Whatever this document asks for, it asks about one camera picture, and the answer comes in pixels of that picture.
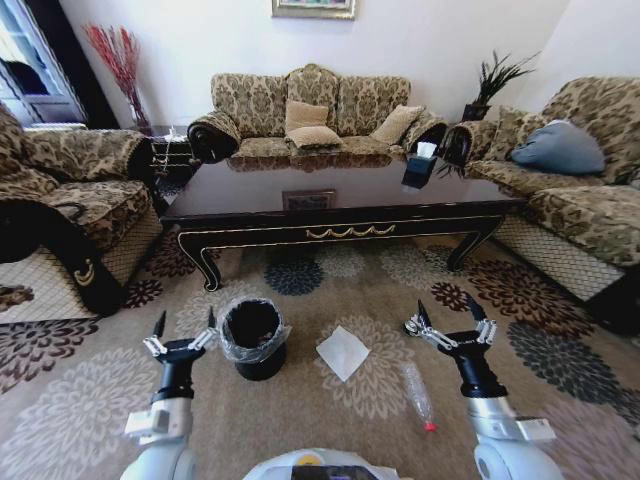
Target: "dark wooden coffee table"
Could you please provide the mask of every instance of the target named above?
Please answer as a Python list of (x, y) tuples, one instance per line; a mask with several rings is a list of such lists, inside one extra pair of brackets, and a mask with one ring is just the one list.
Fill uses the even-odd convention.
[[(161, 220), (179, 225), (180, 248), (205, 276), (207, 290), (222, 285), (207, 253), (214, 248), (466, 233), (448, 260), (449, 269), (459, 270), (465, 256), (525, 202), (495, 183), (465, 178), (440, 159), (429, 176), (412, 179), (405, 177), (404, 159), (356, 168), (326, 167), (332, 162), (317, 158), (304, 162), (301, 168), (283, 162), (261, 170), (233, 161), (203, 165), (169, 207)], [(312, 209), (285, 209), (283, 193), (301, 191), (309, 201), (303, 195), (296, 204)], [(333, 204), (324, 208), (331, 191)]]

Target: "black trash can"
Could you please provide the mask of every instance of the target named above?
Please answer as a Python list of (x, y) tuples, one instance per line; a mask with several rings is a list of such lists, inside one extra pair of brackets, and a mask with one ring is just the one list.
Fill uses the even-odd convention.
[(245, 299), (232, 303), (222, 319), (225, 356), (247, 380), (273, 377), (287, 358), (288, 329), (273, 302)]

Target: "empty water bottle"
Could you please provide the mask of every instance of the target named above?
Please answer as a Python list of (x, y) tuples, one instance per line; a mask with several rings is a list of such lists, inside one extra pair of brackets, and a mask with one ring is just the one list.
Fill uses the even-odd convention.
[(435, 432), (436, 426), (433, 423), (433, 407), (427, 387), (424, 386), (418, 367), (413, 362), (407, 362), (401, 366), (404, 385), (407, 391), (407, 398), (414, 406), (422, 426), (427, 432)]

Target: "floral patterned sofa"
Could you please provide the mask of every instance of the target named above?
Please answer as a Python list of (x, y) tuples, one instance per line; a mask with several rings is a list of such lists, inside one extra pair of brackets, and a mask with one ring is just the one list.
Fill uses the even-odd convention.
[[(495, 237), (586, 301), (605, 325), (639, 329), (640, 78), (578, 78), (541, 114), (502, 113), (501, 131), (513, 132), (500, 136), (503, 144), (493, 143), (498, 125), (490, 121), (463, 122), (451, 133), (462, 140), (468, 174), (529, 198)], [(602, 174), (542, 173), (510, 160), (533, 130), (563, 118), (596, 138), (606, 157)]]
[[(195, 155), (205, 162), (226, 158), (242, 168), (285, 168), (307, 156), (332, 155), (335, 164), (355, 163), (415, 151), (418, 140), (439, 144), (447, 125), (425, 110), (405, 132), (400, 144), (389, 147), (369, 134), (398, 105), (406, 105), (410, 82), (402, 77), (338, 76), (315, 64), (286, 76), (222, 73), (211, 79), (214, 111), (189, 126)], [(331, 149), (299, 150), (285, 139), (287, 100), (329, 107), (327, 126), (344, 145)]]
[(120, 307), (161, 231), (150, 157), (140, 133), (25, 132), (0, 104), (0, 324)]

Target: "painting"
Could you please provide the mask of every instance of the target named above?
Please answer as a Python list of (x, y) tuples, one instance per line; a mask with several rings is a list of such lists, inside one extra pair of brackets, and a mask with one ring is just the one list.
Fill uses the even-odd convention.
[(282, 192), (284, 210), (326, 210), (333, 208), (335, 190)]
[(353, 20), (355, 13), (356, 0), (271, 0), (274, 17)]

